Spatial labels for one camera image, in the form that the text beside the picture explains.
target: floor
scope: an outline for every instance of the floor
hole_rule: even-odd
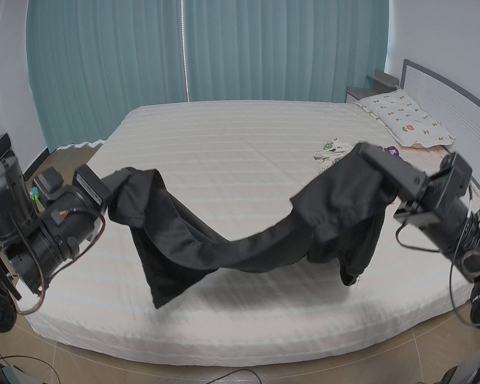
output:
[[[37,173],[54,166],[70,183],[76,167],[98,148],[69,148],[53,153]],[[469,305],[460,307],[468,320]],[[427,320],[384,341],[342,356],[291,364],[251,367],[265,384],[306,383],[406,383],[439,381],[451,367],[480,348],[480,330],[463,326],[452,312]],[[2,356],[23,354],[53,365],[62,384],[156,383],[202,384],[236,368],[168,366],[126,361],[81,348],[66,346],[35,334],[24,317],[10,332],[0,334]],[[47,365],[30,359],[11,358],[27,374],[57,384]],[[221,382],[256,384],[249,372],[239,372]]]

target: nightstand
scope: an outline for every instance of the nightstand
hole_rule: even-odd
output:
[[[368,76],[373,81],[373,89],[348,87],[346,103],[355,103],[364,97],[388,93],[398,89],[398,79],[378,69],[375,70],[373,77]]]

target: white headboard panel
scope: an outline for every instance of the white headboard panel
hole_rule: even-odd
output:
[[[475,181],[480,181],[480,100],[407,59],[403,62],[400,87],[456,137],[446,149],[459,152],[473,168]]]

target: black garment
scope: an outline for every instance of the black garment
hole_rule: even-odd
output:
[[[157,308],[218,268],[267,272],[305,255],[314,263],[338,258],[342,281],[351,285],[370,263],[397,192],[359,147],[292,197],[287,217],[241,240],[209,228],[168,193],[157,170],[129,168],[108,215],[131,228]]]

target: white pillow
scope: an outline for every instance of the white pillow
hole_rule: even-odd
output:
[[[403,89],[366,97],[356,104],[380,120],[403,146],[430,148],[452,144],[455,139]]]

